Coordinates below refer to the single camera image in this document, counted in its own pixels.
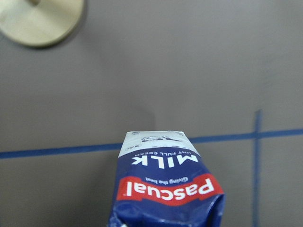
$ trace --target gray surface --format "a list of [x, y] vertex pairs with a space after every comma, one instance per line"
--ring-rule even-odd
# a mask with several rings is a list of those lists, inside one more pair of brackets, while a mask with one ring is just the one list
[[[0, 36], [0, 151], [122, 142], [127, 131], [250, 132], [260, 108], [263, 130], [302, 128], [302, 11], [300, 0], [91, 0], [78, 31], [54, 48]], [[301, 153], [294, 140], [264, 145], [262, 225], [302, 223], [302, 206], [288, 207], [300, 191], [270, 195], [275, 163], [301, 172], [284, 162], [288, 145]], [[232, 199], [223, 227], [251, 223], [249, 143], [201, 147]], [[1, 227], [105, 226], [116, 154], [0, 160]], [[278, 195], [283, 215], [271, 209]]]

